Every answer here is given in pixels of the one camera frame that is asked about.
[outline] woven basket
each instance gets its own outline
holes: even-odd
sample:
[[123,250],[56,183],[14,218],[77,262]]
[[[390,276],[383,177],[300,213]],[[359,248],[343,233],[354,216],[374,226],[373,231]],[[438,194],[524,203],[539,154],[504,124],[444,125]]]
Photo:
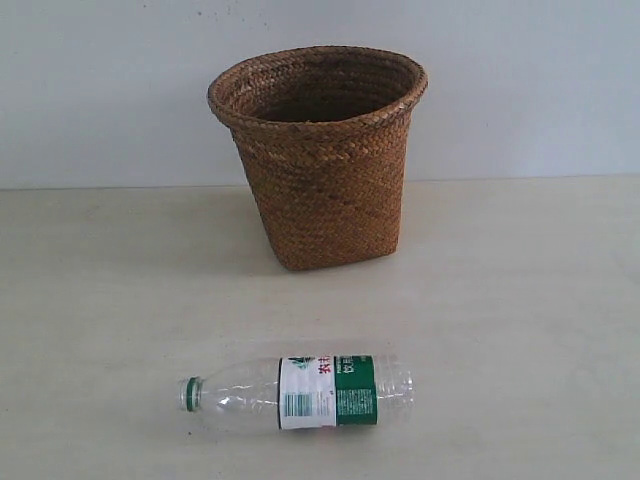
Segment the woven basket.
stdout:
[[286,268],[396,250],[411,110],[426,87],[404,55],[333,46],[245,60],[211,84]]

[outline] basket rim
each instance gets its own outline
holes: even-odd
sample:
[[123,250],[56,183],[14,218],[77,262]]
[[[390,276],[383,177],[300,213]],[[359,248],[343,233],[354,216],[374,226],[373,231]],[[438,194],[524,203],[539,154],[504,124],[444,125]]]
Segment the basket rim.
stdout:
[[[257,65],[262,65],[265,62],[274,62],[279,60],[285,61],[286,59],[290,59],[291,57],[304,57],[309,53],[330,55],[332,53],[344,53],[350,51],[358,52],[364,55],[383,57],[408,67],[409,70],[411,70],[415,75],[414,84],[405,95],[378,110],[374,110],[343,120],[324,122],[284,122],[264,120],[258,117],[238,113],[237,111],[226,106],[224,103],[218,101],[216,98],[216,91],[220,85],[223,85],[232,77],[240,75],[241,73],[243,73],[243,71],[251,70]],[[211,109],[211,111],[216,115],[216,117],[218,117],[220,122],[231,129],[251,128],[269,130],[272,133],[276,133],[278,131],[287,131],[287,133],[300,132],[317,134],[319,132],[322,132],[323,130],[348,130],[354,129],[356,127],[363,128],[388,123],[398,116],[409,113],[413,109],[413,107],[420,101],[420,98],[427,89],[428,83],[428,75],[422,65],[402,53],[360,46],[319,45],[265,53],[248,58],[233,65],[232,67],[228,68],[220,75],[218,75],[218,77],[209,85],[209,88],[207,89],[207,103],[209,104],[209,108]]]

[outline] bottle neck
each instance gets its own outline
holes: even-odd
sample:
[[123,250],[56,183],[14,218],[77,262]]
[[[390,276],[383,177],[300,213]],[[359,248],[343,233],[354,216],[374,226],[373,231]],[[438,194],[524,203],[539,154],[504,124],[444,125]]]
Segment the bottle neck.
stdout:
[[202,379],[191,377],[180,382],[180,408],[187,412],[197,412],[200,409],[200,395]]

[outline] woven straw texture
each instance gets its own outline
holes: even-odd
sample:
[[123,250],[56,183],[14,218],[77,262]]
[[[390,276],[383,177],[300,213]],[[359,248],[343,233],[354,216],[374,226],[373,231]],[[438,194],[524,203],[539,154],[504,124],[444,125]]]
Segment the woven straw texture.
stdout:
[[393,52],[310,47],[245,60],[209,87],[271,247],[290,270],[396,250],[423,68]]

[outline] barcode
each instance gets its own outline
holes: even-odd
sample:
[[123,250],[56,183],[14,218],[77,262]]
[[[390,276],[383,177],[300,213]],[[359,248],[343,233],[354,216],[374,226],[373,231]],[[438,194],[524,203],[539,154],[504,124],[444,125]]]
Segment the barcode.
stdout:
[[313,415],[313,394],[287,393],[284,396],[285,417],[311,417]]

